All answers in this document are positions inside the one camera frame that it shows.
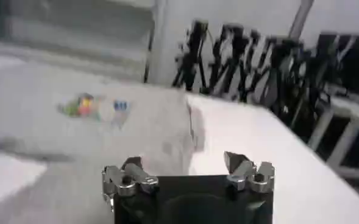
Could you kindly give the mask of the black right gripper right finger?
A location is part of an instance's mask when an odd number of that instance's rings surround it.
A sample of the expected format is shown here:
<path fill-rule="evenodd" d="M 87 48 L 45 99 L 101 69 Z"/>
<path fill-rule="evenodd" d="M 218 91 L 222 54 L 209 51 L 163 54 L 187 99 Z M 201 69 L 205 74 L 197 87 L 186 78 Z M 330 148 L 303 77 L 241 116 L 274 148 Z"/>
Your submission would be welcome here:
<path fill-rule="evenodd" d="M 243 154 L 224 152 L 224 162 L 229 174 L 226 180 L 237 192 L 249 189 L 259 194 L 274 191 L 275 168 L 272 163 L 263 161 L 257 166 Z"/>

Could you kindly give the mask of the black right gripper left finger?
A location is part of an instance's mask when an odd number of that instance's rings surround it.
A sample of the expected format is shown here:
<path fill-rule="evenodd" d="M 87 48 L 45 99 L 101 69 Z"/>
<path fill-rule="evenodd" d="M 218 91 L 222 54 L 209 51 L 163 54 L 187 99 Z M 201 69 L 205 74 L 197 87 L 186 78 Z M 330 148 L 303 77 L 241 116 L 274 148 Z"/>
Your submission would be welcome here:
<path fill-rule="evenodd" d="M 133 197 L 138 192 L 154 195 L 159 189 L 158 177 L 143 169 L 140 156 L 128 157 L 121 167 L 105 166 L 101 177 L 102 196 L 111 210 L 115 208 L 116 197 Z"/>

